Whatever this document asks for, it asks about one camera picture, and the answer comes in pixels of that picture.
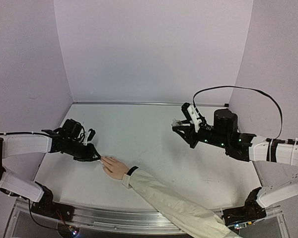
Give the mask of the forearm in beige sleeve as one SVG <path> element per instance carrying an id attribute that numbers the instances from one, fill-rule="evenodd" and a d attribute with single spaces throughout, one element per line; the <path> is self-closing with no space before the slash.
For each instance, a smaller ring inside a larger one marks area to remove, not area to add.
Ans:
<path id="1" fill-rule="evenodd" d="M 132 188 L 176 227 L 194 238 L 238 238 L 212 210 L 164 185 L 144 170 L 125 174 L 122 184 Z"/>

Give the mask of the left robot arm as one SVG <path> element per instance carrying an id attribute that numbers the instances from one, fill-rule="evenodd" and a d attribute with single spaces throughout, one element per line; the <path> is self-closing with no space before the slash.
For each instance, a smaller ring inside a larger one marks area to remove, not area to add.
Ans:
<path id="1" fill-rule="evenodd" d="M 85 130 L 74 119 L 67 119 L 61 127 L 54 130 L 0 132 L 0 190 L 38 202 L 37 207 L 45 216 L 54 216 L 57 205 L 44 197 L 48 194 L 47 188 L 32 180 L 23 179 L 5 167 L 3 160 L 20 155 L 61 153 L 78 162 L 99 161 L 101 156 L 91 142 L 95 134 L 94 129 Z"/>

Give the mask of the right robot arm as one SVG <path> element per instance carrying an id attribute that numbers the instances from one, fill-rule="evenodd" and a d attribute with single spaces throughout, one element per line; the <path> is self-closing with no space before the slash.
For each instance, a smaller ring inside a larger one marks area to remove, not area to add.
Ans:
<path id="1" fill-rule="evenodd" d="M 203 142 L 225 150 L 225 154 L 244 162 L 266 161 L 298 167 L 298 139 L 272 139 L 238 131 L 238 117 L 229 109 L 214 112 L 213 125 L 198 113 L 191 104 L 182 108 L 185 120 L 174 120 L 172 130 L 180 135 L 191 148 Z M 298 195 L 298 176 L 285 184 L 260 187 L 250 193 L 251 199 L 261 208 Z"/>

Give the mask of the person's bare hand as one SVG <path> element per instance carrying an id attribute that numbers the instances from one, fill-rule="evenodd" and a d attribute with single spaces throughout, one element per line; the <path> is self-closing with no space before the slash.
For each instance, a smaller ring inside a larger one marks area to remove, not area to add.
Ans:
<path id="1" fill-rule="evenodd" d="M 101 157 L 104 163 L 103 170 L 107 175 L 116 180 L 122 180 L 123 176 L 127 174 L 129 168 L 114 157 Z"/>

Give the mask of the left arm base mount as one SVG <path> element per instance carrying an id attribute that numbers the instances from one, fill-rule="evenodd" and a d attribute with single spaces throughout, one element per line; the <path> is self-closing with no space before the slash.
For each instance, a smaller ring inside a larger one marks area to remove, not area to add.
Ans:
<path id="1" fill-rule="evenodd" d="M 74 207 L 54 201 L 53 193 L 46 186 L 37 183 L 43 189 L 43 196 L 38 202 L 30 205 L 30 211 L 53 219 L 70 222 L 74 215 Z"/>

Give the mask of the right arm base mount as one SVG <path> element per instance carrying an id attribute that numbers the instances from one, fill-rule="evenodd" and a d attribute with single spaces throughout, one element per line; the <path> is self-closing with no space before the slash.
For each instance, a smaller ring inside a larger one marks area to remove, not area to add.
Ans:
<path id="1" fill-rule="evenodd" d="M 254 222 L 267 216 L 265 208 L 256 201 L 260 189 L 252 190 L 243 206 L 223 210 L 222 218 L 226 226 Z"/>

